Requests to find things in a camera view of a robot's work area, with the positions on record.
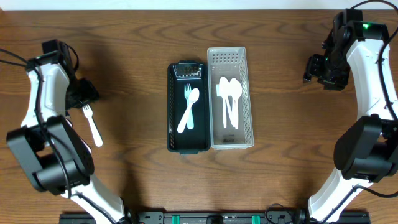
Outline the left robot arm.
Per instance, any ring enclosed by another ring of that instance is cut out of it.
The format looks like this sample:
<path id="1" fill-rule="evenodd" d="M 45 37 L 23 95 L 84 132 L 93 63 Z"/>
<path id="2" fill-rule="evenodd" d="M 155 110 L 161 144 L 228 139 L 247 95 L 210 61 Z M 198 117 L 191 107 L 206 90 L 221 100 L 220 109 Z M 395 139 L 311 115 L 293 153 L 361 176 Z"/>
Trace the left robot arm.
<path id="1" fill-rule="evenodd" d="M 132 223 L 123 199 L 95 176 L 91 149 L 68 119 L 69 109 L 89 108 L 98 91 L 76 77 L 71 46 L 54 39 L 42 50 L 21 62 L 30 80 L 29 105 L 21 127 L 7 133 L 8 147 L 37 191 L 74 201 L 96 223 Z"/>

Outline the white plastic fork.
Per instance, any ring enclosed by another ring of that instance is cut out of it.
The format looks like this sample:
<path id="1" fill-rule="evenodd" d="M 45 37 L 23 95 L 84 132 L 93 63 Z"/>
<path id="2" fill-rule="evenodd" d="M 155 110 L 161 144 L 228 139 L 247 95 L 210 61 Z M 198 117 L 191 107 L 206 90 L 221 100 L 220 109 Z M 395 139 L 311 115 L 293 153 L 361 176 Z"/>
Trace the white plastic fork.
<path id="1" fill-rule="evenodd" d="M 95 121 L 93 119 L 93 110 L 91 109 L 89 104 L 83 106 L 83 114 L 88 120 L 95 146 L 101 147 L 103 145 L 103 139 L 100 135 L 100 132 L 98 131 L 98 128 L 95 125 Z"/>

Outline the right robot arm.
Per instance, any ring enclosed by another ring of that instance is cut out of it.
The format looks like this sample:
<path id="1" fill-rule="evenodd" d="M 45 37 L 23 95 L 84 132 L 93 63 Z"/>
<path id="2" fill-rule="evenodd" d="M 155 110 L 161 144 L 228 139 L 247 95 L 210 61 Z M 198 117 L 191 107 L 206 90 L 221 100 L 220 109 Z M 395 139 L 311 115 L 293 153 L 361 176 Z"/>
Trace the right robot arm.
<path id="1" fill-rule="evenodd" d="M 334 168 L 321 189 L 297 212 L 295 223 L 362 223 L 344 214 L 362 191 L 397 173 L 397 95 L 389 63 L 390 41 L 384 24 L 366 22 L 352 7 L 338 13 L 323 42 L 324 54 L 312 55 L 303 79 L 316 78 L 327 90 L 343 90 L 353 78 L 357 120 L 336 142 Z"/>

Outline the mint green plastic fork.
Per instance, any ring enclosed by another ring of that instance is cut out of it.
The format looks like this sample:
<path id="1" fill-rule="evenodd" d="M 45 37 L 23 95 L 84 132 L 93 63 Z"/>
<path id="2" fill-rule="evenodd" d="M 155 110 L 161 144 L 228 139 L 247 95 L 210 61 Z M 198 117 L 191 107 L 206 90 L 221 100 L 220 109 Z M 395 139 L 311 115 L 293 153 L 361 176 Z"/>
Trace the mint green plastic fork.
<path id="1" fill-rule="evenodd" d="M 185 99 L 187 101 L 187 104 L 189 104 L 189 96 L 190 96 L 191 91 L 192 91 L 191 85 L 190 84 L 186 84 L 184 86 L 184 96 L 185 96 Z M 193 129 L 194 128 L 192 110 L 190 110 L 189 114 L 188 114 L 187 128 L 188 129 Z"/>

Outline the white plastic spoon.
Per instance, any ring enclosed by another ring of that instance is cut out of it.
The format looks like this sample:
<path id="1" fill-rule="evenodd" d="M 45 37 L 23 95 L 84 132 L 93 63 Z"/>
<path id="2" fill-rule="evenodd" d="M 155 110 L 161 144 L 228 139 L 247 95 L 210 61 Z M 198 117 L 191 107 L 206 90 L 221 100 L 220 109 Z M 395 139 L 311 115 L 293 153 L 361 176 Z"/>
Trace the white plastic spoon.
<path id="1" fill-rule="evenodd" d="M 219 94 L 223 99 L 223 127 L 227 127 L 227 116 L 231 116 L 231 106 L 229 103 L 229 81 L 226 77 L 221 77 L 219 81 Z"/>
<path id="2" fill-rule="evenodd" d="M 232 78 L 229 83 L 228 86 L 226 88 L 227 91 L 227 109 L 228 109 L 228 114 L 229 114 L 229 119 L 231 121 L 232 126 L 235 128 L 235 119 L 234 119 L 234 111 L 233 111 L 233 100 L 230 100 L 230 97 L 232 97 L 232 93 L 233 93 L 233 87 L 234 87 L 234 83 L 235 83 L 235 78 Z"/>
<path id="3" fill-rule="evenodd" d="M 188 96 L 188 105 L 187 105 L 187 108 L 186 108 L 186 110 L 185 110 L 185 112 L 184 112 L 184 114 L 183 114 L 183 116 L 182 116 L 182 118 L 181 118 L 181 120 L 180 120 L 180 123 L 178 124 L 178 127 L 177 127 L 177 131 L 178 131 L 179 133 L 184 132 L 184 129 L 185 129 L 186 125 L 187 125 L 187 120 L 188 120 L 188 117 L 189 117 L 189 113 L 190 113 L 190 111 L 191 111 L 191 108 L 192 108 L 193 104 L 198 100 L 199 95 L 200 95 L 200 91 L 199 91 L 199 89 L 197 89 L 197 88 L 194 88 L 194 89 L 190 92 L 190 94 L 189 94 L 189 96 Z"/>
<path id="4" fill-rule="evenodd" d="M 230 95 L 232 96 L 233 100 L 232 112 L 234 115 L 234 127 L 238 129 L 239 128 L 238 100 L 242 95 L 243 88 L 241 86 L 241 83 L 236 78 L 231 79 L 229 87 L 230 87 Z"/>

